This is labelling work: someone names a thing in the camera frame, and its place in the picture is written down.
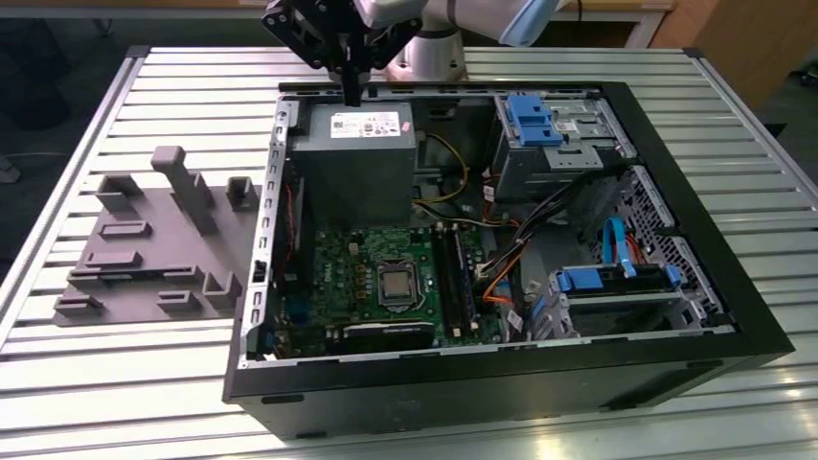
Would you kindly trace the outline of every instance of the cable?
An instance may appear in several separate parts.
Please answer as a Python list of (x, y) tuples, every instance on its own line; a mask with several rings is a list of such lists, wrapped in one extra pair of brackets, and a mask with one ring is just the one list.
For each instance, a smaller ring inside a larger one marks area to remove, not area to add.
[(287, 260), (292, 257), (295, 253), (295, 213), (292, 212), (292, 188), (290, 184), (287, 184), (287, 215), (288, 215), (288, 227), (290, 227), (290, 245), (288, 245), (288, 253)]
[(420, 277), (418, 276), (416, 288), (418, 295), (420, 296), (420, 303), (415, 306), (412, 310), (420, 310), (423, 308), (423, 304), (426, 304), (426, 295), (423, 295), (423, 286), (420, 286)]
[(634, 262), (638, 264), (639, 262), (639, 256), (637, 255), (637, 247), (634, 246), (634, 242), (631, 240), (626, 240), (625, 241), (627, 244), (627, 251), (630, 252), (630, 257), (633, 257)]
[(438, 142), (440, 142), (443, 144), (443, 146), (446, 147), (446, 149), (451, 152), (452, 155), (455, 155), (455, 157), (458, 158), (458, 161), (460, 162), (460, 167), (463, 168), (463, 182), (460, 183), (460, 187), (458, 187), (458, 190), (455, 190), (451, 194), (444, 195), (444, 196), (438, 196), (435, 198), (426, 198), (426, 199), (416, 199), (414, 202), (415, 203), (440, 203), (454, 197), (456, 197), (467, 188), (467, 185), (470, 183), (470, 167), (466, 164), (466, 160), (463, 159), (463, 155), (460, 155), (460, 152), (458, 152), (458, 150), (454, 148), (454, 146), (451, 144), (448, 144), (448, 142), (439, 137), (435, 133), (432, 132), (427, 132), (426, 135), (428, 137), (431, 137), (432, 139), (435, 139)]
[(587, 182), (609, 175), (617, 175), (623, 172), (630, 165), (631, 162), (622, 162), (602, 170), (583, 172), (570, 183), (565, 184), (545, 200), (542, 200), (528, 217), (520, 222), (520, 226), (511, 239), (514, 243), (500, 252), (500, 255), (495, 259), (480, 267), (480, 272), (494, 269), (503, 260), (508, 259), (514, 253), (526, 246), (533, 236), (533, 227), (541, 222), (546, 222), (553, 216), (562, 212), (565, 206), (567, 206), (567, 203)]
[(634, 259), (637, 260), (637, 263), (646, 264), (647, 259), (645, 258), (645, 254), (642, 253), (642, 246), (639, 246), (637, 239), (630, 234), (626, 236), (626, 239), (627, 239), (627, 243), (631, 246), (630, 249), (634, 252)]
[[(495, 220), (491, 218), (488, 214), (488, 208), (491, 207), (491, 203), (486, 200), (486, 204), (483, 205), (483, 221), (487, 223), (502, 223), (502, 220)], [(520, 226), (520, 222), (518, 222), (514, 218), (508, 220), (508, 223), (515, 227)]]
[(63, 156), (63, 157), (69, 157), (71, 155), (68, 153), (56, 153), (52, 151), (32, 151), (29, 153), (11, 153), (8, 155), (1, 155), (5, 156), (7, 158), (23, 158), (25, 156)]
[(514, 305), (514, 302), (511, 301), (511, 299), (508, 297), (503, 297), (503, 296), (488, 296), (483, 299), (486, 302), (495, 302), (496, 304), (507, 304), (507, 305)]
[(490, 228), (500, 228), (500, 227), (512, 226), (511, 224), (480, 222), (479, 220), (475, 220), (472, 218), (452, 218), (451, 216), (442, 214), (439, 211), (435, 211), (435, 209), (432, 209), (428, 204), (418, 202), (418, 201), (415, 201), (411, 205), (418, 207), (426, 214), (428, 214), (430, 216), (432, 216), (435, 219), (439, 219), (439, 220), (470, 223), (472, 225), (478, 225), (480, 227), (490, 227)]
[(511, 308), (518, 316), (522, 318), (523, 322), (520, 324), (520, 329), (518, 330), (514, 327), (514, 331), (511, 331), (511, 336), (508, 337), (511, 341), (523, 341), (526, 340), (526, 335), (528, 331), (528, 305), (526, 303), (526, 293), (523, 292), (523, 270), (520, 268), (522, 264), (515, 264), (508, 271), (508, 289), (511, 291)]
[(516, 264), (516, 262), (520, 260), (520, 257), (523, 256), (523, 253), (520, 252), (514, 259), (511, 259), (508, 261), (508, 263), (506, 264), (506, 267), (502, 269), (500, 274), (498, 275), (498, 277), (495, 278), (495, 281), (491, 282), (491, 284), (488, 285), (488, 288), (486, 289), (486, 291), (483, 292), (483, 301), (486, 302), (488, 297), (491, 297), (491, 293), (495, 290), (495, 288), (498, 287), (498, 283), (502, 280), (502, 277), (506, 276), (506, 273), (508, 273), (508, 270), (511, 269), (511, 267), (514, 266), (514, 264)]
[(287, 220), (288, 220), (288, 241), (287, 241), (287, 256), (279, 263), (279, 270), (274, 272), (275, 276), (284, 275), (287, 270), (287, 264), (295, 254), (295, 215), (292, 212), (292, 188), (290, 184), (286, 187), (287, 190)]

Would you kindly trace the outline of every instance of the aluminum slotted table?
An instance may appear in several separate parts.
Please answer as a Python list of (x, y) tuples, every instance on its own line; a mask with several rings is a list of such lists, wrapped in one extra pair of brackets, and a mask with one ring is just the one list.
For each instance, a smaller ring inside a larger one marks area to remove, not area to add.
[(284, 49), (132, 51), (0, 289), (0, 456), (818, 455), (818, 194), (703, 59), (675, 50), (467, 53), (474, 81), (630, 83), (798, 351), (651, 409), (283, 443), (222, 403), (231, 320), (51, 325), (103, 174), (166, 186), (151, 151), (180, 145), (210, 185), (234, 175), (260, 183), (278, 83), (324, 79)]

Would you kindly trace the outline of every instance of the floor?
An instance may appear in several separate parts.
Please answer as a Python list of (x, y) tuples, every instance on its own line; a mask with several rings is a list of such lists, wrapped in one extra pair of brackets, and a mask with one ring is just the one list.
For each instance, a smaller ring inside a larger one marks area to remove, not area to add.
[[(101, 38), (91, 21), (49, 21), (73, 71), (59, 82), (72, 115), (45, 131), (20, 131), (0, 115), (0, 152), (11, 156), (21, 178), (0, 184), (0, 281), (43, 209), (51, 189), (93, 116), (131, 45), (271, 46), (264, 29), (248, 20), (117, 20)], [(786, 123), (778, 138), (818, 181), (818, 88), (789, 80), (759, 111), (765, 123)]]

